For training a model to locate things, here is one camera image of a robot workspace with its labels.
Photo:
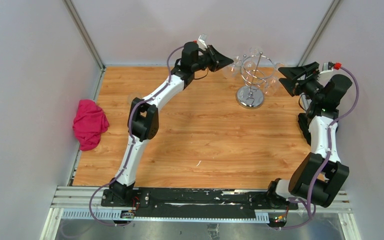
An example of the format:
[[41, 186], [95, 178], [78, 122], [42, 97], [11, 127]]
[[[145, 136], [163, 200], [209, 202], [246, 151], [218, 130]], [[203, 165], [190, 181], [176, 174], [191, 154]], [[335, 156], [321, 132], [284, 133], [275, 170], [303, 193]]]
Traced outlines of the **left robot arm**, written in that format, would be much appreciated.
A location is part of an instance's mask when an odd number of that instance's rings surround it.
[[115, 177], [108, 184], [108, 192], [122, 207], [133, 201], [138, 166], [149, 141], [158, 133], [162, 108], [196, 79], [197, 71], [217, 72], [234, 63], [212, 45], [201, 48], [197, 42], [189, 41], [179, 50], [181, 57], [174, 67], [167, 68], [166, 80], [146, 97], [136, 97], [131, 102], [126, 151]]

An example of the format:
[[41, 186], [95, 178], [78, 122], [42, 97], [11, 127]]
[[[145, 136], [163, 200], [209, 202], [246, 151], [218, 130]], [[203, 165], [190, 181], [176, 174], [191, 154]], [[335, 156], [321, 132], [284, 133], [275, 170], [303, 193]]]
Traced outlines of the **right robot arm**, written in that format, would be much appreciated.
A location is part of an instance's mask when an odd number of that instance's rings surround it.
[[304, 96], [310, 101], [304, 113], [298, 114], [298, 125], [310, 152], [289, 180], [271, 181], [264, 195], [272, 209], [287, 206], [290, 198], [301, 198], [307, 205], [327, 208], [349, 176], [349, 167], [342, 164], [337, 151], [338, 122], [350, 112], [340, 115], [342, 98], [357, 81], [351, 73], [333, 74], [341, 63], [328, 62], [303, 66], [279, 67], [280, 83], [292, 96]]

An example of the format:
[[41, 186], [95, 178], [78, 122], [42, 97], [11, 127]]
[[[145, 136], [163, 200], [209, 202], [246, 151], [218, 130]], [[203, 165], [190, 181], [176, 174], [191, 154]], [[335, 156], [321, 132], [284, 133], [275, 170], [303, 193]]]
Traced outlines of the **patterned clear wine glass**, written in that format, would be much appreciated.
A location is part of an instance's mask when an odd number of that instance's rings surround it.
[[142, 98], [143, 98], [143, 95], [142, 95], [141, 93], [139, 93], [139, 92], [133, 92], [133, 93], [131, 93], [131, 94], [129, 94], [129, 95], [127, 96], [127, 103], [128, 103], [128, 104], [131, 104], [131, 102], [132, 102], [134, 99], [136, 99], [136, 98], [142, 99]]

